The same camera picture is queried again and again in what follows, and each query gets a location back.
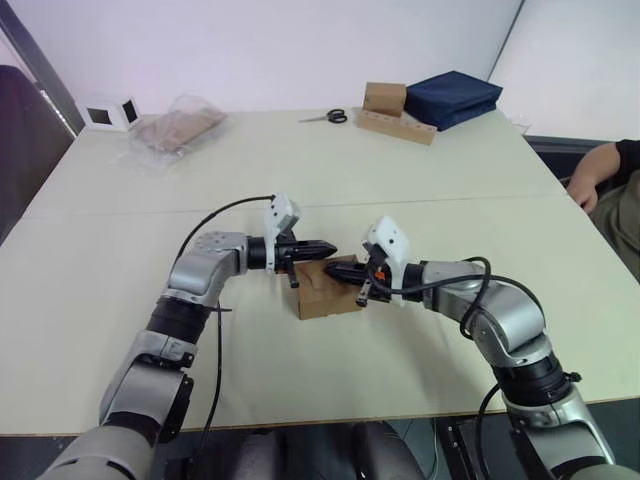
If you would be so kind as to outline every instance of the brown cardboard box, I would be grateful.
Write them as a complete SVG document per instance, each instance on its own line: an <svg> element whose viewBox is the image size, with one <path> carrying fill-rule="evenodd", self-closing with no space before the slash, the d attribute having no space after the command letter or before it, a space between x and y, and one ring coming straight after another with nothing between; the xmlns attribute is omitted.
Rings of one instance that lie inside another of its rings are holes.
<svg viewBox="0 0 640 480"><path fill-rule="evenodd" d="M431 145L438 129L426 123L415 120L404 120L389 115L362 111L356 119L356 125L366 130L372 130L392 137L402 138L411 142Z"/></svg>
<svg viewBox="0 0 640 480"><path fill-rule="evenodd" d="M400 117L404 111L407 87L401 83L368 82L364 92L363 110Z"/></svg>
<svg viewBox="0 0 640 480"><path fill-rule="evenodd" d="M326 317L337 313L356 312L360 287L340 283L324 273L328 262L343 260L356 262L355 255L296 263L298 287L298 316L300 320Z"/></svg>

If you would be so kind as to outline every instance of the plastic bag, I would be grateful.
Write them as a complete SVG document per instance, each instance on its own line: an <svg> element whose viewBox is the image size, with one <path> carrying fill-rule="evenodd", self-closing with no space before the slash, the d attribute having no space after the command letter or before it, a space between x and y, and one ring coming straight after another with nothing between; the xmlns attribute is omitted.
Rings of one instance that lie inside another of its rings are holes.
<svg viewBox="0 0 640 480"><path fill-rule="evenodd" d="M183 95L169 111L143 119L130 134L127 157L155 172L164 172L190 151L210 140L227 115L204 98Z"/></svg>

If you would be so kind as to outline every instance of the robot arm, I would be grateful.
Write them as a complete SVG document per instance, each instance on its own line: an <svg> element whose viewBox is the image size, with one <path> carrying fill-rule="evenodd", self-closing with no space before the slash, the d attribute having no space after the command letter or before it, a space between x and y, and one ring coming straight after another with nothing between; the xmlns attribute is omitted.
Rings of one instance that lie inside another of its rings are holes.
<svg viewBox="0 0 640 480"><path fill-rule="evenodd" d="M484 270L476 264L409 263L409 242L389 217L370 228L364 246L370 259L365 269L358 269L360 283L364 282L361 305L369 298L395 304L422 302L425 308L461 322L480 291ZM328 267L338 279L340 271L337 265ZM374 271L384 278L383 285ZM355 283L354 270L351 274ZM467 280L446 284L457 277ZM445 285L438 288L420 290L422 285L443 281ZM394 293L401 289L411 293ZM491 280L466 326L502 390L516 450L531 478L640 478L613 465L611 449L575 386L577 374L563 372L542 310L529 295Z"/></svg>
<svg viewBox="0 0 640 480"><path fill-rule="evenodd" d="M183 372L227 279L249 269L285 270L296 286L293 262L321 259L336 248L323 241L296 241L297 207L276 195L265 213L267 235L209 232L179 257L145 330L135 338L100 404L100 426L78 437L42 480L142 480L156 443L182 426L193 380Z"/></svg>

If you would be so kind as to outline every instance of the person's hand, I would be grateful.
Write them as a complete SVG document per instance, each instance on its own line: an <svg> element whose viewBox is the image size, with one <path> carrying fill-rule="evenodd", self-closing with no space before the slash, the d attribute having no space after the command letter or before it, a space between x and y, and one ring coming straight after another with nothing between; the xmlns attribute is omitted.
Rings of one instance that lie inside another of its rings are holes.
<svg viewBox="0 0 640 480"><path fill-rule="evenodd" d="M598 204L596 184L589 178L581 178L574 175L567 187L567 193L586 213L593 212L593 209Z"/></svg>

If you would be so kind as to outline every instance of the navy blue bag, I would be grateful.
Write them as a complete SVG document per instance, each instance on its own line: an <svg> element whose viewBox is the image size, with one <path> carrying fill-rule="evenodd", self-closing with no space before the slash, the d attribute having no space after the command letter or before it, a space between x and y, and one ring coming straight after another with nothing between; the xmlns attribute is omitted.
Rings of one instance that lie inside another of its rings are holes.
<svg viewBox="0 0 640 480"><path fill-rule="evenodd" d="M495 110L500 93L502 87L451 71L408 87L404 110L442 131Z"/></svg>

